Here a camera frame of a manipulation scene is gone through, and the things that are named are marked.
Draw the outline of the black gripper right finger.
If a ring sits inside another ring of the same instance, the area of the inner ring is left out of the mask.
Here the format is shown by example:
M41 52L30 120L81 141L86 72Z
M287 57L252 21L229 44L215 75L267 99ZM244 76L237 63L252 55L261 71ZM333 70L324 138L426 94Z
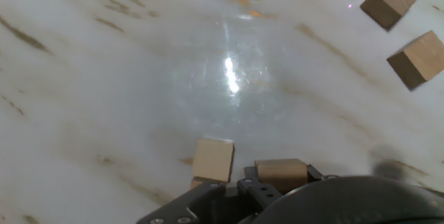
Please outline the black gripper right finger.
M307 177L309 182L315 182L323 179L323 175L311 164L307 165Z

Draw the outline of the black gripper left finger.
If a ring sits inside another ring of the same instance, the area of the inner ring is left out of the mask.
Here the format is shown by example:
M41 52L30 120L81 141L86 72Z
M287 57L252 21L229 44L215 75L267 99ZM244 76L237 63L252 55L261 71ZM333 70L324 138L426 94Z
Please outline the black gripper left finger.
M244 178L237 182L248 204L257 212L263 212L270 207L282 194L271 184L264 184L259 180L257 169L254 166L244 168Z

